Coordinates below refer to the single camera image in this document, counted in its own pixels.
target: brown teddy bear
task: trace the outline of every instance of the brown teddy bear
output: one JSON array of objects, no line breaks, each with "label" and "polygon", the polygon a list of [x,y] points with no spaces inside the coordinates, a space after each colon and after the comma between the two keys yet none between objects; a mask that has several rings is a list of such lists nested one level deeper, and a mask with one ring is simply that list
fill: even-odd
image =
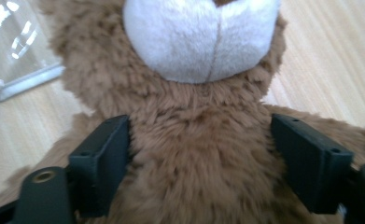
[{"label": "brown teddy bear", "polygon": [[[303,120],[365,163],[365,129],[265,105],[286,48],[279,1],[42,1],[63,83],[92,110],[36,168],[65,166],[105,119],[128,115],[133,161],[108,217],[88,223],[341,223],[283,179],[273,113]],[[13,200],[16,186],[0,195]]]}]

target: wood grain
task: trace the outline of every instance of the wood grain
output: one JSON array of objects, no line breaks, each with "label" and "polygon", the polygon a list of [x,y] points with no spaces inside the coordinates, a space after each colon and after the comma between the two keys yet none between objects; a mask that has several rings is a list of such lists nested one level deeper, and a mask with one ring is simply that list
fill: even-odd
[{"label": "wood grain", "polygon": [[[264,101],[365,126],[365,0],[285,0],[288,50]],[[0,189],[82,110],[58,81],[0,104]]]}]

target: plush toy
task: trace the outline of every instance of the plush toy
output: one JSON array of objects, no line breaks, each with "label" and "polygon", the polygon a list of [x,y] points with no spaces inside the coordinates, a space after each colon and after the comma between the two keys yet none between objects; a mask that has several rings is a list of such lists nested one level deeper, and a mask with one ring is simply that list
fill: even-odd
[{"label": "plush toy", "polygon": [[[89,107],[37,165],[65,166],[105,119],[128,115],[133,161],[108,217],[89,223],[341,223],[283,179],[273,113],[303,120],[365,163],[365,129],[265,105],[286,48],[278,0],[53,0],[63,83]],[[13,199],[17,187],[0,198]]]}]

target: brown fur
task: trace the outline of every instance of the brown fur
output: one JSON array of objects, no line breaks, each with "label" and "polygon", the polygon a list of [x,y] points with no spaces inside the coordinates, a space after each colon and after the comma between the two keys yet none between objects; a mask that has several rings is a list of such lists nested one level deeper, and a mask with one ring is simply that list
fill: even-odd
[{"label": "brown fur", "polygon": [[[279,17],[269,53],[255,68],[201,85],[166,81],[138,58],[124,33],[123,0],[42,1],[53,19],[51,47],[63,57],[63,83],[93,110],[39,167],[66,156],[104,119],[131,122],[129,172],[108,218],[89,223],[341,223],[310,215],[284,183],[270,134],[271,114],[306,121],[365,162],[365,130],[288,108],[263,105],[285,50]],[[10,187],[0,204],[18,192]]]}]

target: light wood surface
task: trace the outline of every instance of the light wood surface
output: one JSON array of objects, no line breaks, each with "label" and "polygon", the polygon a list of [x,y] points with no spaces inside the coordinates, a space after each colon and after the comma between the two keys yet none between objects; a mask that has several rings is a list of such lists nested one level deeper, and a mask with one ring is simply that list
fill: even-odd
[{"label": "light wood surface", "polygon": [[[365,126],[365,0],[284,0],[288,50],[264,101]],[[0,104],[0,189],[82,110],[60,81]]]}]

